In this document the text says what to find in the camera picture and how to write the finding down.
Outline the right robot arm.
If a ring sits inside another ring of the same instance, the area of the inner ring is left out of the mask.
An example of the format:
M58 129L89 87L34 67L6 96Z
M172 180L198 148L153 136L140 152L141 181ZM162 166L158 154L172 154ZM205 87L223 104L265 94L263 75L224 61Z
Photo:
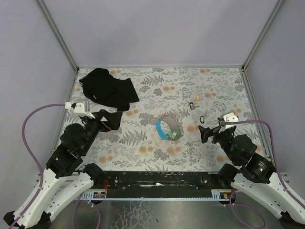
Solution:
M285 229L305 227L305 201L280 180L273 163L256 153L257 146L247 135L235 135L235 127L222 131L199 126L202 143L209 138L219 144L230 160L218 172L221 181L229 184L264 206Z

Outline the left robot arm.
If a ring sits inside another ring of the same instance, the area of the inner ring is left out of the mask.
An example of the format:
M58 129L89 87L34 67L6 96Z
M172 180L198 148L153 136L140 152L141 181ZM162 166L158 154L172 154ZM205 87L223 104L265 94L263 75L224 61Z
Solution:
M62 191L58 189L83 162L100 132L118 130L123 112L100 110L93 117L83 117L82 124L68 125L60 137L61 143L53 152L41 173L39 184L26 201L15 211L5 214L10 228L48 229L59 213L82 192L104 183L103 170L91 163Z

